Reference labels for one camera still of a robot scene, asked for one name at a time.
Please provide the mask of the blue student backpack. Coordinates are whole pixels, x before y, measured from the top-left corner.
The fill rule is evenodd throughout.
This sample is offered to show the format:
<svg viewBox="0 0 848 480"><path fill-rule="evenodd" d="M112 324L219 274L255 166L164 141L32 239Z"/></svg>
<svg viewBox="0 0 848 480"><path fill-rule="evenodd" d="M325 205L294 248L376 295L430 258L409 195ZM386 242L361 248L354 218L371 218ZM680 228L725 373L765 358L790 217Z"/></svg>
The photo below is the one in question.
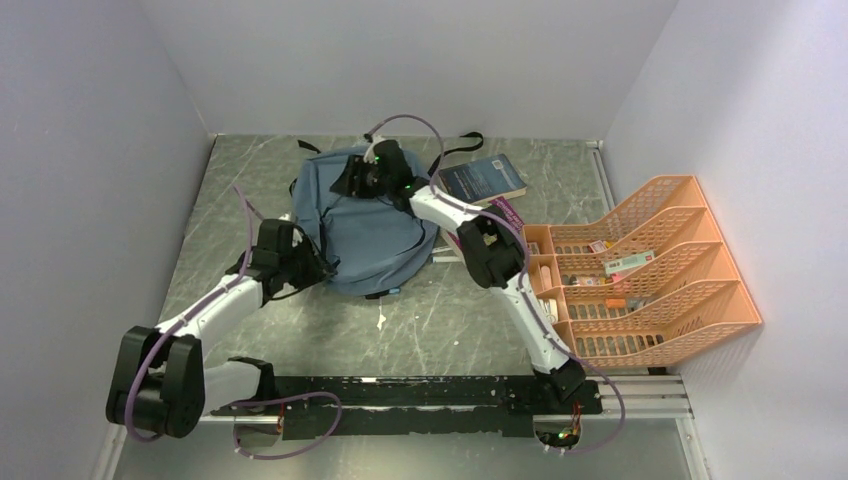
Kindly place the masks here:
<svg viewBox="0 0 848 480"><path fill-rule="evenodd" d="M304 239L311 240L315 253L338 263L336 276L315 284L350 296L375 296L411 279L444 230L396 210L387 195L363 199L330 191L349 158L362 155L365 147L323 152L305 160L290 187L294 222ZM417 156L401 148L413 173L428 180Z"/></svg>

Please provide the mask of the dark blue book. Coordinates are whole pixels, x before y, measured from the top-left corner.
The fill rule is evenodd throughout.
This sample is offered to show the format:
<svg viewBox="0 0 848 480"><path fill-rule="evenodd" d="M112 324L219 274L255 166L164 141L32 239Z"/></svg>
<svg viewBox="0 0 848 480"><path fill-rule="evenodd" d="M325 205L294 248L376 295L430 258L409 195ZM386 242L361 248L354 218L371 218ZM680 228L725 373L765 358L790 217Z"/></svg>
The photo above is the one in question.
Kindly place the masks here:
<svg viewBox="0 0 848 480"><path fill-rule="evenodd" d="M515 198L527 190L527 184L504 154L447 167L438 176L448 195L468 204L486 203L498 197Z"/></svg>

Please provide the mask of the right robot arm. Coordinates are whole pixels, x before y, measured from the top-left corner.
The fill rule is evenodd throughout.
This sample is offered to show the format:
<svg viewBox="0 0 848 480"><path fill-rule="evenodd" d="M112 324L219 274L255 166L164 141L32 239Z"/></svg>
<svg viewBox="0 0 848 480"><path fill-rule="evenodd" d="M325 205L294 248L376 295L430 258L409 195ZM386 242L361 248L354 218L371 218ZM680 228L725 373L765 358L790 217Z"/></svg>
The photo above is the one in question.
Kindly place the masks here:
<svg viewBox="0 0 848 480"><path fill-rule="evenodd" d="M399 143L367 135L361 163L398 211L438 225L460 240L472 280L505 305L530 354L539 398L550 413L562 414L578 399L586 379L580 360L557 335L528 279L526 242L494 207L482 208L446 194L413 173Z"/></svg>

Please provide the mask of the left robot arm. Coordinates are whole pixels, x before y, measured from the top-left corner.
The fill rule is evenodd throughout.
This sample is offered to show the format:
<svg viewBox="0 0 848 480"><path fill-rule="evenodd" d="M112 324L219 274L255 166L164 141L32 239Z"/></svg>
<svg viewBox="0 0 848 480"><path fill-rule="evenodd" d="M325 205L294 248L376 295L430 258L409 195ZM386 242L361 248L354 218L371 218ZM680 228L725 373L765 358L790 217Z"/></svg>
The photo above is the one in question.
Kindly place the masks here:
<svg viewBox="0 0 848 480"><path fill-rule="evenodd" d="M268 303L336 273L319 242L286 219L266 219L219 282L156 327L135 326L121 339L105 406L108 422L135 439L183 438L200 418L228 406L261 416L279 390L270 363L236 356L218 367L205 358L222 336Z"/></svg>

